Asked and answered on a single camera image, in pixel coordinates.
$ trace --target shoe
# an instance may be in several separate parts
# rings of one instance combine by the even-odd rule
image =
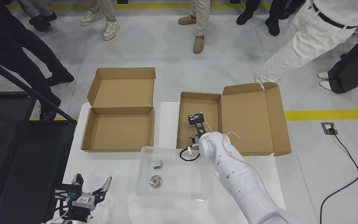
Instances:
[[[120,25],[118,20],[116,21],[107,20],[105,33],[103,34],[103,39],[105,41],[112,40],[116,36],[119,27]]]
[[[51,22],[57,19],[56,13],[53,11],[53,13],[50,16],[43,16],[43,19],[47,22]]]
[[[280,16],[281,20],[286,20],[290,15],[294,14],[298,8],[296,7],[288,7],[284,10],[282,15]]]
[[[319,83],[319,85],[321,87],[325,88],[326,90],[332,91],[331,85],[329,84],[329,81],[322,81],[322,82]]]
[[[56,86],[66,82],[73,82],[74,77],[69,72],[67,72],[65,75],[52,75],[51,77],[47,78],[46,81],[50,86]]]
[[[47,30],[51,26],[51,23],[45,21],[42,15],[38,15],[30,19],[29,23],[33,25],[37,31],[40,32]]]
[[[178,23],[180,25],[189,25],[189,24],[196,24],[196,17],[189,15],[189,16],[185,16],[185,17],[181,17],[178,20]]]
[[[269,17],[265,21],[265,24],[266,24],[266,26],[268,28],[268,32],[272,36],[277,36],[278,34],[280,34],[280,27],[279,27],[279,19],[278,18]]]
[[[329,80],[328,72],[321,72],[317,76],[323,80]]]
[[[238,25],[244,25],[253,16],[253,12],[244,11],[239,17],[237,17],[236,23]]]
[[[59,107],[61,104],[61,99],[56,97],[55,95],[53,95],[51,102],[55,106]],[[57,112],[54,109],[48,107],[47,105],[43,105],[43,104],[39,107],[41,108],[40,109],[40,120],[52,121],[56,118]]]
[[[205,42],[205,38],[202,39],[202,38],[196,37],[192,51],[195,54],[199,54],[200,52],[202,52],[202,50],[204,49],[204,42]]]
[[[88,26],[91,23],[100,20],[104,17],[103,13],[100,11],[98,13],[92,13],[91,11],[88,11],[84,18],[81,19],[81,22],[79,23],[81,26]]]

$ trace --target plastic container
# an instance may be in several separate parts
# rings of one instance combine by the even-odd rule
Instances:
[[[143,147],[141,151],[138,179],[135,192],[142,196],[180,197],[205,200],[212,191],[212,164],[199,157],[186,162],[179,157],[181,150],[169,148]],[[162,160],[162,168],[153,165]],[[159,175],[163,184],[152,188],[149,181]]]

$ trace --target cardboard box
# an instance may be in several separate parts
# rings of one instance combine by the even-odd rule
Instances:
[[[291,153],[291,144],[279,86],[264,83],[227,86],[223,93],[182,92],[177,148],[192,145],[189,135],[196,130],[188,115],[202,112],[213,131],[230,134],[231,143],[244,156],[281,156]],[[204,123],[205,130],[210,128]]]
[[[86,152],[134,152],[153,146],[154,68],[99,68],[87,98]]]

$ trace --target concrete floor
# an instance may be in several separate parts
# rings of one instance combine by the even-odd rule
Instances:
[[[55,52],[76,78],[53,87],[62,99],[60,108],[78,116],[98,67],[155,67],[155,101],[179,101],[181,91],[222,92],[227,85],[248,83],[255,69],[279,48],[292,20],[280,21],[281,34],[272,37],[264,24],[266,12],[257,12],[247,24],[235,20],[241,11],[212,10],[205,49],[193,54],[195,26],[180,26],[177,19],[189,10],[116,11],[121,28],[117,36],[102,40],[105,20],[80,27],[85,11],[59,11],[49,32],[37,32],[22,13],[14,12]],[[297,69],[280,82],[285,110],[338,110],[358,108],[358,89],[337,95],[319,87],[317,73],[329,70],[358,41],[352,36],[336,49]],[[46,77],[46,66],[29,53]],[[18,90],[0,77],[0,91]],[[32,117],[38,118],[34,111]],[[276,158],[288,211],[303,223],[318,223],[319,207],[331,192],[353,180],[357,172],[333,136],[325,136],[321,121],[288,122],[293,152]],[[358,160],[358,120],[335,120],[341,141]],[[355,184],[325,205],[323,223],[356,223],[358,194]]]

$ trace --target black pants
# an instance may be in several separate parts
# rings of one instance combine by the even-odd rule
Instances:
[[[270,17],[279,19],[279,17],[282,15],[282,12],[286,8],[287,1],[288,0],[272,0],[272,4],[270,8]],[[245,11],[247,12],[256,11],[260,2],[261,0],[247,0]],[[292,0],[290,6],[296,6],[296,5],[300,6],[302,3],[303,0]]]
[[[342,94],[358,87],[358,44],[328,72],[333,92]]]
[[[52,50],[0,2],[0,65],[19,74],[35,91],[52,101],[54,95],[44,75],[22,47],[44,62],[53,76],[66,74]]]

